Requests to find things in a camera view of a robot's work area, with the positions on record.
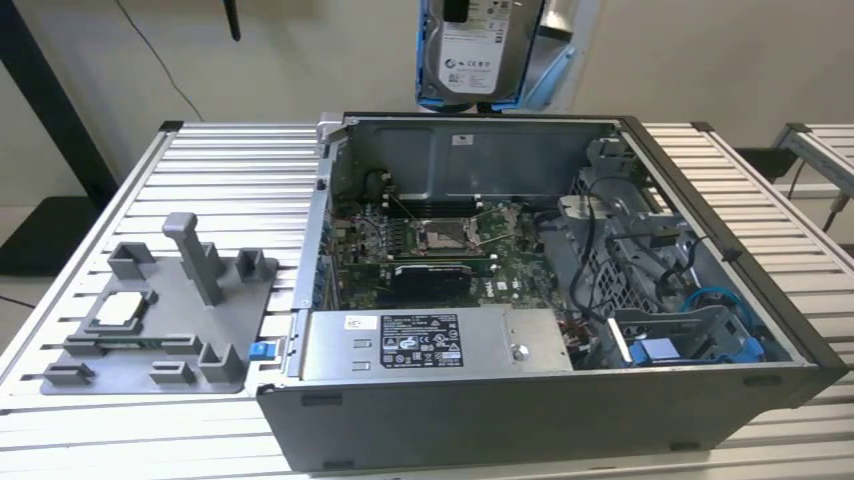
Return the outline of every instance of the blue latch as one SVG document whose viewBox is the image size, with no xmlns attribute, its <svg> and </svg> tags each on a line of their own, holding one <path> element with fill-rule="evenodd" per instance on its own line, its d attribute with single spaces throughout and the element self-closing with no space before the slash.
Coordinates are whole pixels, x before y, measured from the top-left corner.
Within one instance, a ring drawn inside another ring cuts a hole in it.
<svg viewBox="0 0 854 480">
<path fill-rule="evenodd" d="M 275 360 L 276 359 L 276 344 L 267 342 L 255 342 L 249 346 L 249 361 L 255 360 Z"/>
</svg>

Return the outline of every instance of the black wire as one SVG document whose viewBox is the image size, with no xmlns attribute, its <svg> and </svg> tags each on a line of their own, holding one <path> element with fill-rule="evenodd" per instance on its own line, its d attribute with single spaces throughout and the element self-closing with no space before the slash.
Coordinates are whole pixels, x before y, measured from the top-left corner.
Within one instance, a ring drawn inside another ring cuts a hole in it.
<svg viewBox="0 0 854 480">
<path fill-rule="evenodd" d="M 386 170 L 384 168 L 368 168 L 364 172 L 364 175 L 362 176 L 362 192 L 359 193 L 359 198 L 362 198 L 363 200 L 368 200 L 368 198 L 366 198 L 368 194 L 368 178 L 375 173 L 384 175 L 388 173 L 388 170 Z"/>
<path fill-rule="evenodd" d="M 801 177 L 801 172 L 803 171 L 803 167 L 806 166 L 806 160 L 801 160 L 801 166 L 795 171 L 795 177 L 791 179 L 791 186 L 789 187 L 789 194 L 786 198 L 791 200 L 791 195 L 795 193 L 795 185 L 798 184 L 798 178 Z"/>
<path fill-rule="evenodd" d="M 575 307 L 580 310 L 584 318 L 591 318 L 599 323 L 604 323 L 604 317 L 594 312 L 587 306 L 584 306 L 578 301 L 578 283 L 582 279 L 582 274 L 587 268 L 587 264 L 590 263 L 590 256 L 592 253 L 592 246 L 596 239 L 596 214 L 592 208 L 592 201 L 590 198 L 591 192 L 590 188 L 587 189 L 587 239 L 584 241 L 584 250 L 582 252 L 582 262 L 575 270 L 575 274 L 572 275 L 572 281 L 570 282 L 570 300 Z"/>
<path fill-rule="evenodd" d="M 15 303 L 15 304 L 20 305 L 21 307 L 36 308 L 36 306 L 32 303 L 21 302 L 20 300 L 9 298 L 5 295 L 0 295 L 0 300 L 5 300 L 9 303 Z"/>
<path fill-rule="evenodd" d="M 702 237 L 699 237 L 694 243 L 691 243 L 691 245 L 689 246 L 689 261 L 686 262 L 686 264 L 682 267 L 676 267 L 675 265 L 672 267 L 670 267 L 664 273 L 662 273 L 662 276 L 658 277 L 658 281 L 655 282 L 655 286 L 658 288 L 663 287 L 664 285 L 667 285 L 667 279 L 670 278 L 671 275 L 679 275 L 682 276 L 682 274 L 685 272 L 687 272 L 691 267 L 694 266 L 694 262 L 697 261 L 697 247 L 699 246 L 701 242 L 703 240 L 706 240 L 709 238 L 709 235 L 703 235 Z"/>
<path fill-rule="evenodd" d="M 379 248 L 376 249 L 375 252 L 371 253 L 371 255 L 376 255 L 383 251 L 383 246 L 386 245 L 386 242 L 383 242 L 383 234 L 379 230 L 379 226 L 371 220 L 368 220 L 364 217 L 359 218 L 359 220 L 362 220 L 364 223 L 371 225 L 374 227 L 374 230 L 376 231 L 376 240 L 379 240 Z"/>
<path fill-rule="evenodd" d="M 163 67 L 163 71 L 165 72 L 165 76 L 169 78 L 169 83 L 172 84 L 172 88 L 175 88 L 175 91 L 184 98 L 184 101 L 187 102 L 187 105 L 189 105 L 189 108 L 192 108 L 192 111 L 196 112 L 196 116 L 199 117 L 199 121 L 204 122 L 204 118 L 201 117 L 201 114 L 199 113 L 199 109 L 196 108 L 196 106 L 189 101 L 189 98 L 184 94 L 184 91 L 177 87 L 177 84 L 175 83 L 175 79 L 172 78 L 172 72 L 169 72 L 169 69 L 165 66 L 165 63 L 163 62 L 163 59 L 160 58 L 160 55 L 157 54 L 157 51 L 155 50 L 155 47 L 151 45 L 151 42 L 148 41 L 148 38 L 145 37 L 145 34 L 143 33 L 143 31 L 136 26 L 136 23 L 133 22 L 133 19 L 131 18 L 131 14 L 125 10 L 124 5 L 121 5 L 121 0 L 116 0 L 116 5 L 119 6 L 119 9 L 121 10 L 121 13 L 124 14 L 124 18 L 128 19 L 128 23 L 131 24 L 131 27 L 133 27 L 133 30 L 136 30 L 136 33 L 139 34 L 139 37 L 143 39 L 143 42 L 145 42 L 145 45 L 148 46 L 148 50 L 151 50 L 151 53 L 155 54 L 155 58 L 157 59 L 157 62 L 160 62 L 160 66 Z"/>
</svg>

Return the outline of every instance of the warning label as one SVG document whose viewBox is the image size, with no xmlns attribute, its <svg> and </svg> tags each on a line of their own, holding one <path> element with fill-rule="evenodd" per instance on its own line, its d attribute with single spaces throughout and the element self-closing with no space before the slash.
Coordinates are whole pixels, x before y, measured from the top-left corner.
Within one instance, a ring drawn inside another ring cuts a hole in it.
<svg viewBox="0 0 854 480">
<path fill-rule="evenodd" d="M 380 338 L 386 368 L 463 366 L 456 315 L 383 315 Z"/>
</svg>

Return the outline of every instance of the black pole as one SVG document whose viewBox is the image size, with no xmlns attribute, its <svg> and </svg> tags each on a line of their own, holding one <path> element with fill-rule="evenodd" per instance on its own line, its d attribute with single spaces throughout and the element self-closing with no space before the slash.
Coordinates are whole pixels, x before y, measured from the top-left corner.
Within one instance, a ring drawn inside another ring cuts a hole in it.
<svg viewBox="0 0 854 480">
<path fill-rule="evenodd" d="M 0 57 L 92 204 L 103 210 L 116 181 L 12 0 L 0 0 Z"/>
<path fill-rule="evenodd" d="M 225 5 L 225 18 L 228 19 L 228 29 L 231 30 L 231 38 L 235 42 L 240 41 L 240 20 L 237 19 L 237 2 L 236 0 L 223 0 Z"/>
</svg>

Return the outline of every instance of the blue clamp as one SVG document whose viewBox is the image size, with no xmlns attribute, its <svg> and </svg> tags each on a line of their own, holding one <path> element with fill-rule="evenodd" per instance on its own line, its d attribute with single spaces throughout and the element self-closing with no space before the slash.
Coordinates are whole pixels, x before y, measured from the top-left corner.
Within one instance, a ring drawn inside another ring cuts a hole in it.
<svg viewBox="0 0 854 480">
<path fill-rule="evenodd" d="M 249 361 L 256 360 L 275 360 L 276 359 L 276 344 L 267 342 L 255 342 L 249 346 Z"/>
<path fill-rule="evenodd" d="M 733 360 L 733 363 L 758 363 L 762 361 L 763 355 L 765 349 L 762 348 L 759 340 L 757 340 L 754 337 L 750 337 L 745 341 L 741 351 L 730 358 Z"/>
</svg>

